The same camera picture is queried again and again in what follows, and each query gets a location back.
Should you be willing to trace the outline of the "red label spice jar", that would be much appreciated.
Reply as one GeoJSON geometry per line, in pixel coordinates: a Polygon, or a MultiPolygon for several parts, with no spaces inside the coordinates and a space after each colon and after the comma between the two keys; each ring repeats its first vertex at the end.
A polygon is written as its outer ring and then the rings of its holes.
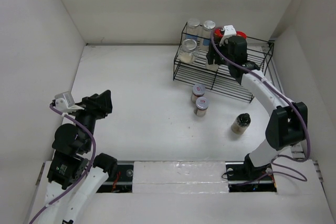
{"type": "Polygon", "coordinates": [[[205,94],[205,90],[206,89],[203,84],[200,83],[194,84],[192,88],[191,101],[195,103],[199,97],[202,97],[205,94]]]}
{"type": "Polygon", "coordinates": [[[206,97],[199,97],[195,102],[195,114],[203,117],[209,107],[209,100],[206,97]]]}

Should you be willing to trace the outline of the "red lid sauce jar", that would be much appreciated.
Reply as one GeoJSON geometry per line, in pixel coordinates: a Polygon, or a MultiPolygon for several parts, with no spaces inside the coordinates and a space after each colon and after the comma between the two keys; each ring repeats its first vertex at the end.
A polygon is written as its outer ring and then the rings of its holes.
{"type": "Polygon", "coordinates": [[[220,43],[223,35],[224,35],[224,27],[217,27],[214,29],[214,42],[216,44],[220,43]]]}
{"type": "Polygon", "coordinates": [[[236,35],[237,35],[237,36],[241,36],[241,37],[243,37],[244,39],[247,38],[247,35],[246,35],[244,32],[242,32],[242,31],[236,31],[236,35]]]}

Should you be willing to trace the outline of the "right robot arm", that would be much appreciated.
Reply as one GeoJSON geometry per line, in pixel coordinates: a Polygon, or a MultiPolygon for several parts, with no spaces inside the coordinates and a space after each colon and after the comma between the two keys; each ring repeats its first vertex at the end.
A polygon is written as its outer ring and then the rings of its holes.
{"type": "Polygon", "coordinates": [[[265,130],[265,140],[244,159],[241,174],[245,184],[251,184],[274,172],[266,169],[281,152],[290,146],[306,141],[310,148],[308,133],[308,108],[303,102],[295,103],[265,77],[260,67],[247,59],[247,41],[242,36],[223,36],[215,42],[211,35],[211,45],[207,54],[209,61],[225,64],[230,75],[249,90],[269,114],[265,130]]]}

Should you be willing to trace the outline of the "clear glass jar white powder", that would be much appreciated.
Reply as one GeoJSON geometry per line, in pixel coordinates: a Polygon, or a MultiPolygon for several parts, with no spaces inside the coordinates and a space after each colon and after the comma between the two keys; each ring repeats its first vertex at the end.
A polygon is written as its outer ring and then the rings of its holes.
{"type": "Polygon", "coordinates": [[[197,42],[194,39],[183,40],[177,55],[181,62],[187,64],[193,63],[199,56],[197,42]]]}

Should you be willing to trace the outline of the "silver lid blue label shaker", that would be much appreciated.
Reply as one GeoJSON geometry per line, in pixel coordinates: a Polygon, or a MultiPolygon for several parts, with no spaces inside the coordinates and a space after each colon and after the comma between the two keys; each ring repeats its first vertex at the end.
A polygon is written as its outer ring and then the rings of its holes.
{"type": "Polygon", "coordinates": [[[216,26],[215,22],[212,20],[206,20],[203,22],[202,35],[201,35],[201,41],[200,41],[200,50],[208,51],[211,33],[214,30],[215,26],[216,26]]]}

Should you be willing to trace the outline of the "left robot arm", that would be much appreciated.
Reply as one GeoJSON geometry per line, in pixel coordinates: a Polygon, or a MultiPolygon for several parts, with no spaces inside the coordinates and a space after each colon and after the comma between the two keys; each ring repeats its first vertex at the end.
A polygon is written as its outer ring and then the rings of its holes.
{"type": "Polygon", "coordinates": [[[44,206],[30,223],[78,223],[100,186],[117,175],[117,159],[97,154],[93,136],[96,121],[112,112],[111,92],[95,93],[78,103],[71,92],[63,92],[49,107],[70,122],[55,131],[44,206]]]}

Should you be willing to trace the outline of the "black cap brown grinder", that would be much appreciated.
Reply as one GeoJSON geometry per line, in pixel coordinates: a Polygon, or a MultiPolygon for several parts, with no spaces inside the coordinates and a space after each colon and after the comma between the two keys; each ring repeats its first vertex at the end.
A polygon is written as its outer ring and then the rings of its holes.
{"type": "Polygon", "coordinates": [[[250,126],[251,118],[248,113],[240,114],[232,123],[231,130],[235,134],[243,134],[246,129],[250,126]]]}

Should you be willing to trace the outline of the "black cap white grinder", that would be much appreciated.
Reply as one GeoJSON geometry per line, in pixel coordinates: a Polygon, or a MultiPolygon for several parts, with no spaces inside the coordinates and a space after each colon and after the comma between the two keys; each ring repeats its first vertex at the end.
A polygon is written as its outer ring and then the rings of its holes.
{"type": "Polygon", "coordinates": [[[206,62],[205,68],[207,70],[215,71],[216,72],[218,70],[219,66],[217,64],[209,64],[208,62],[206,62]]]}

